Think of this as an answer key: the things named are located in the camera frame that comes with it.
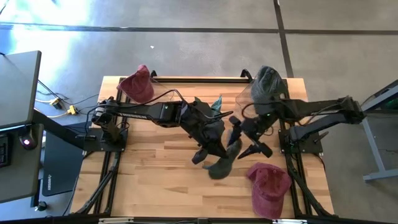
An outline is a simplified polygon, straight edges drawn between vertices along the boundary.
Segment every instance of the baseball cap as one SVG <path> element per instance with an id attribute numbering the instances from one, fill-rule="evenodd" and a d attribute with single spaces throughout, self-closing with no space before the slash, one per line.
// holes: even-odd
<path id="1" fill-rule="evenodd" d="M 154 88 L 150 81 L 150 73 L 145 65 L 138 66 L 136 73 L 124 79 L 118 90 L 122 90 L 128 97 L 138 103 L 145 103 L 154 96 Z"/>
<path id="2" fill-rule="evenodd" d="M 256 163 L 247 172 L 253 183 L 252 206 L 259 216 L 269 219 L 280 218 L 284 195 L 292 181 L 289 175 L 277 166 Z"/>

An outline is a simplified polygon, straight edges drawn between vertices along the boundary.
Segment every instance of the gray floor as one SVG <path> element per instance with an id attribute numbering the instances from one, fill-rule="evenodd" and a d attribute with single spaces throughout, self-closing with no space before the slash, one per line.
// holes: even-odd
<path id="1" fill-rule="evenodd" d="M 395 0 L 280 0 L 287 29 L 398 29 Z M 276 29 L 272 0 L 16 1 L 3 22 L 115 27 L 212 27 Z M 129 75 L 139 64 L 160 75 L 236 77 L 261 65 L 286 77 L 279 34 L 62 32 L 0 30 L 0 52 L 41 50 L 40 79 L 53 91 L 79 101 L 98 93 L 105 75 Z M 346 95 L 362 102 L 398 78 L 398 35 L 287 35 L 294 77 L 305 79 L 310 100 Z M 78 105 L 91 106 L 95 99 Z M 59 114 L 43 104 L 48 115 Z M 83 115 L 59 118 L 81 122 Z M 384 119 L 371 118 L 377 136 Z M 377 171 L 361 125 L 338 125 L 322 140 L 326 175 L 335 213 L 342 217 L 398 222 L 398 178 L 365 184 Z M 398 167 L 396 142 L 383 146 L 386 167 Z M 70 194 L 43 198 L 46 212 L 33 212 L 28 200 L 0 204 L 0 220 L 60 215 Z"/>

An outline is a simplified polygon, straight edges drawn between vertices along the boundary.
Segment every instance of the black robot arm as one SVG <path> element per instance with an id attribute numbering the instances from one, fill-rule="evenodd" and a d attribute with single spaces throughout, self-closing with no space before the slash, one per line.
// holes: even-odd
<path id="1" fill-rule="evenodd" d="M 289 129 L 286 141 L 289 144 L 295 144 L 295 142 L 306 139 L 313 133 L 336 124 L 359 124 L 365 117 L 358 102 L 349 96 L 337 100 L 315 102 L 271 97 L 265 103 L 254 104 L 254 108 L 258 116 L 245 118 L 241 125 L 243 133 L 254 144 L 239 155 L 238 159 L 260 152 L 270 157 L 272 155 L 271 149 L 258 140 L 278 119 L 293 124 L 300 122 L 306 116 L 311 116 L 305 124 L 299 123 L 300 126 L 293 126 Z M 325 117 L 310 123 L 315 116 L 325 114 Z"/>
<path id="2" fill-rule="evenodd" d="M 116 144 L 121 140 L 121 130 L 112 122 L 115 116 L 146 119 L 163 128 L 181 127 L 188 133 L 189 138 L 198 142 L 200 150 L 194 155 L 192 162 L 203 161 L 207 154 L 227 158 L 226 150 L 221 143 L 224 131 L 223 117 L 232 111 L 213 116 L 213 111 L 207 103 L 194 101 L 169 101 L 142 105 L 134 103 L 120 103 L 113 97 L 104 100 L 97 107 L 91 121 L 101 126 L 102 141 Z"/>

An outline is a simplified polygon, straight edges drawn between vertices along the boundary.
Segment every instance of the hat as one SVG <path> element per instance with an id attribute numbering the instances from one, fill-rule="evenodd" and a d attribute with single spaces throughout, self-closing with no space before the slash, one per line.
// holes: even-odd
<path id="1" fill-rule="evenodd" d="M 289 175 L 277 166 L 260 162 L 246 175 L 253 183 L 251 200 L 254 212 L 264 218 L 280 218 L 284 195 L 292 184 Z"/>
<path id="2" fill-rule="evenodd" d="M 136 73 L 130 75 L 118 85 L 128 97 L 138 103 L 145 103 L 154 96 L 149 70 L 145 65 L 138 66 Z"/>

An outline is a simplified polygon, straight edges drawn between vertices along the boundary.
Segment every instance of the wooden tabletop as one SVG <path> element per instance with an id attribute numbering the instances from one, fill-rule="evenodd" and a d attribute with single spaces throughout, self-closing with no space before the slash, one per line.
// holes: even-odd
<path id="1" fill-rule="evenodd" d="M 104 77 L 99 100 L 115 96 L 116 86 L 121 77 Z M 304 80 L 288 78 L 289 93 L 292 99 L 307 101 Z M 235 98 L 247 84 L 238 83 L 162 83 L 164 91 L 177 89 L 191 102 L 197 96 L 202 101 L 213 103 L 222 95 L 222 111 L 237 110 Z M 174 94 L 168 99 L 179 100 Z M 130 124 L 126 150 L 122 154 L 112 216 L 124 217 L 258 217 L 252 210 L 252 183 L 245 176 L 255 163 L 263 162 L 286 170 L 285 157 L 279 152 L 277 131 L 271 136 L 263 136 L 273 155 L 266 158 L 254 154 L 233 164 L 230 175 L 223 180 L 212 180 L 202 163 L 194 165 L 191 158 L 198 150 L 197 143 L 188 138 L 182 128 L 161 128 L 150 121 L 128 119 Z M 225 119 L 226 130 L 231 124 Z M 279 122 L 274 124 L 279 129 Z M 226 144 L 226 131 L 223 144 Z M 243 149 L 250 140 L 242 137 Z M 77 211 L 94 192 L 100 179 L 104 153 L 95 152 L 83 161 L 78 179 L 71 212 Z M 325 171 L 319 158 L 312 154 L 302 156 L 308 188 L 323 207 L 333 213 Z M 215 162 L 217 157 L 208 156 L 205 164 Z M 106 203 L 108 188 L 104 191 L 103 205 Z M 302 205 L 302 194 L 298 190 Z M 290 191 L 285 195 L 282 218 L 294 216 Z"/>

